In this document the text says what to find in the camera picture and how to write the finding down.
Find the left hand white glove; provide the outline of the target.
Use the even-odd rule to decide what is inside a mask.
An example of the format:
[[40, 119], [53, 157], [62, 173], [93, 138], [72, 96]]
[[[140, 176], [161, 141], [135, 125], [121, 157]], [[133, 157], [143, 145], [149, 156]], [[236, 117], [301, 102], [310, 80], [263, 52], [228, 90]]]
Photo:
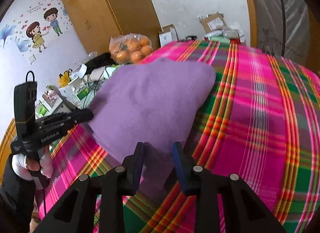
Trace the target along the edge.
[[34, 182], [38, 189], [44, 189], [49, 184], [53, 174], [53, 161], [49, 146], [40, 149], [42, 157], [28, 157], [24, 153], [12, 156], [12, 169], [14, 173], [29, 182]]

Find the left forearm black sleeve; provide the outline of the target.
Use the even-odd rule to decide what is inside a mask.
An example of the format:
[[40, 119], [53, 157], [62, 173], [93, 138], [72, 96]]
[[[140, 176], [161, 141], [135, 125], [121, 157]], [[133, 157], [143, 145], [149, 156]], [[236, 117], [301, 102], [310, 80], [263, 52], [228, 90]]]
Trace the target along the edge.
[[10, 154], [1, 185], [1, 232], [29, 232], [35, 183], [24, 154]]

